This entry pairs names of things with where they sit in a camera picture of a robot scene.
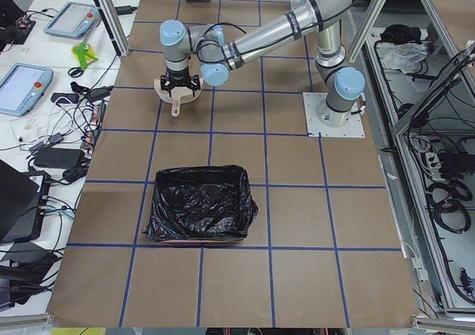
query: metal base plate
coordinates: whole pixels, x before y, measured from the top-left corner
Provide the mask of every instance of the metal base plate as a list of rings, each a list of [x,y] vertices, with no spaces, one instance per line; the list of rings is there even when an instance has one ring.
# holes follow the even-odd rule
[[[342,127],[325,125],[317,117],[317,107],[327,98],[327,94],[304,92],[305,120],[309,137],[338,137],[338,138],[364,138],[364,129],[359,114],[350,117],[347,124]],[[351,111],[357,111],[355,104]]]

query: light blue joint cap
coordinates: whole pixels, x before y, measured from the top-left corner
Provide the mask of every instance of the light blue joint cap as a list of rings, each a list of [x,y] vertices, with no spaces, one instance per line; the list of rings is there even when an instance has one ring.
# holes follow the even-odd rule
[[[201,74],[210,86],[219,86],[228,81],[229,70],[223,64],[203,64]]]
[[[338,94],[348,101],[358,99],[363,93],[364,76],[355,68],[342,68],[336,73],[335,89]]]
[[[219,45],[222,47],[224,45],[224,32],[223,28],[220,25],[217,25],[216,27],[213,27],[214,32],[217,35],[217,42]]]
[[[160,25],[160,41],[166,47],[178,44],[184,36],[185,26],[180,21],[169,19]]]

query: metal post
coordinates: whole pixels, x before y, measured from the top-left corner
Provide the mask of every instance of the metal post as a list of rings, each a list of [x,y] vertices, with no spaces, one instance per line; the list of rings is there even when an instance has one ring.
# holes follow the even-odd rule
[[[361,48],[363,47],[364,41],[370,29],[373,27],[376,18],[378,18],[381,9],[383,8],[386,0],[371,0],[370,6],[367,9],[366,16],[364,17],[363,23],[359,28],[358,33],[351,44],[350,49],[348,50],[347,61],[352,64],[356,60],[356,56],[359,54]]]
[[[94,0],[99,9],[105,29],[118,56],[127,56],[129,46],[112,0]]]
[[[416,316],[412,319],[413,326],[418,329],[458,335],[475,335],[475,323],[455,319],[428,319]]]
[[[51,325],[53,318],[53,315],[47,313],[0,317],[0,331]]]

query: black bag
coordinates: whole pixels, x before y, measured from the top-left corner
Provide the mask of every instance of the black bag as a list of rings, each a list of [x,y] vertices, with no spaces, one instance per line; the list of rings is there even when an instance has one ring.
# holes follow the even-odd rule
[[[258,213],[240,166],[165,169],[157,173],[150,241],[241,241]]]
[[[421,30],[417,27],[408,27],[407,25],[390,25],[380,36],[383,42],[396,45],[408,42],[421,44]]]

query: white plastic bag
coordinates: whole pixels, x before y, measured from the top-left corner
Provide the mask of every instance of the white plastic bag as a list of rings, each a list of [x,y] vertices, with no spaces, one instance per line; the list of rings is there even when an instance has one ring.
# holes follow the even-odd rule
[[[400,70],[403,74],[415,73],[420,70],[419,64],[428,55],[423,44],[407,43],[396,45],[381,61],[385,69]]]

